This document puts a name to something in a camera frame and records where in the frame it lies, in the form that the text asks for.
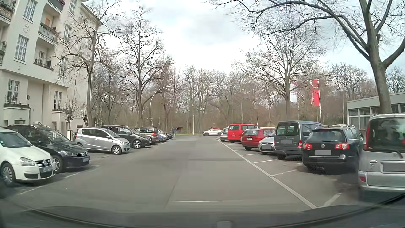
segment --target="street lamp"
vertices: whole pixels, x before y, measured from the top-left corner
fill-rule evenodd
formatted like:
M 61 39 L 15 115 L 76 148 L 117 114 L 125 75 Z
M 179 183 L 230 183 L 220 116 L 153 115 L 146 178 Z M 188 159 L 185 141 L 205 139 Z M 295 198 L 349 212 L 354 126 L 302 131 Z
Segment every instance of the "street lamp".
M 151 124 L 152 124 L 152 119 L 151 119 L 152 99 L 153 99 L 153 97 L 155 96 L 155 94 L 156 94 L 159 90 L 164 89 L 164 88 L 169 88 L 169 87 L 174 87 L 174 86 L 165 86 L 165 87 L 162 87 L 162 88 L 156 90 L 156 92 L 153 94 L 153 96 L 152 96 L 152 98 L 151 98 L 151 103 L 149 104 L 149 127 L 150 127 Z

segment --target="low building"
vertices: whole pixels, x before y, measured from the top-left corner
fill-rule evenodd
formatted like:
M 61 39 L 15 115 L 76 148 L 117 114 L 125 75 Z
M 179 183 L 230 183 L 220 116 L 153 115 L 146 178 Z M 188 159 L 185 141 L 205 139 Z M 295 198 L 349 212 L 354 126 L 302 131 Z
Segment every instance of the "low building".
M 405 113 L 405 92 L 394 93 L 390 95 L 392 112 Z M 372 115 L 380 114 L 380 103 L 378 97 L 368 97 L 347 103 L 347 123 L 365 130 L 367 122 Z

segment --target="road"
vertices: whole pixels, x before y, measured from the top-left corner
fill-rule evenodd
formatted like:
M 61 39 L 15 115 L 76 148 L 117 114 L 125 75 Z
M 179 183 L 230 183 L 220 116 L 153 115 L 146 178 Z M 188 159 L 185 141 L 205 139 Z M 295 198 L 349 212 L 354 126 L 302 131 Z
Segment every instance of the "road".
M 91 153 L 91 166 L 41 185 L 21 185 L 7 201 L 29 208 L 75 206 L 117 213 L 159 211 L 297 212 L 358 204 L 354 174 L 310 173 L 215 137 L 174 140 L 122 155 Z

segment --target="balcony railing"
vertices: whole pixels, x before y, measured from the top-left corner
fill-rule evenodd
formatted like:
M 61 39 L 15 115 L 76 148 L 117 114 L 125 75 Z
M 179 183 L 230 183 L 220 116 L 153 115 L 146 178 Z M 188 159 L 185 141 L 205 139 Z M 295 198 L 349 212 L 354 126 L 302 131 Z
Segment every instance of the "balcony railing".
M 50 41 L 56 42 L 58 40 L 58 32 L 44 23 L 40 24 L 38 33 Z
M 7 5 L 3 1 L 0 2 L 0 15 L 11 20 L 11 16 L 13 15 L 13 12 L 14 12 L 14 9 L 11 6 Z
M 63 11 L 63 6 L 65 5 L 65 1 L 59 1 L 59 0 L 48 0 L 52 5 L 54 5 L 57 9 L 60 11 Z

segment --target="license plate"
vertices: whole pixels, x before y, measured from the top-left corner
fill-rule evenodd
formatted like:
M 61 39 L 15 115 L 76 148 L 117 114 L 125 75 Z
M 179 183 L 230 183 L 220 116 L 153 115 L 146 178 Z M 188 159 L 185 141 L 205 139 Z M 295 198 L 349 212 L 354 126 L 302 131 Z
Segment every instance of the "license plate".
M 39 171 L 40 172 L 50 172 L 50 171 L 52 171 L 52 166 L 39 168 Z
M 315 156 L 331 156 L 332 151 L 315 151 Z

